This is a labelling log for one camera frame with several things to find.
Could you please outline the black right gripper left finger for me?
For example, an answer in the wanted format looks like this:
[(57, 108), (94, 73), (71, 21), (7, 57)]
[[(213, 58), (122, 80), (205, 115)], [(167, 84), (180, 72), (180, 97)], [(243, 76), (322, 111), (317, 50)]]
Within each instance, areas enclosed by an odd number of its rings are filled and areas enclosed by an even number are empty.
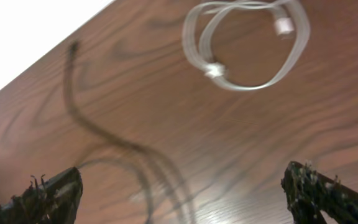
[(0, 224), (74, 224), (82, 194), (83, 182), (76, 167), (48, 180), (34, 177), (21, 195), (0, 204)]

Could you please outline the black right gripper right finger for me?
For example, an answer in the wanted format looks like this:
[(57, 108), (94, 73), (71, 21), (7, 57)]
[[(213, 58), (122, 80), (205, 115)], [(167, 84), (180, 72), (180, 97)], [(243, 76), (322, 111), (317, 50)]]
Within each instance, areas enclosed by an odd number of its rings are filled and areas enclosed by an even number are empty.
[(321, 212), (337, 223), (358, 224), (358, 192), (338, 177), (330, 179), (309, 164), (291, 161), (281, 186), (295, 224), (326, 224)]

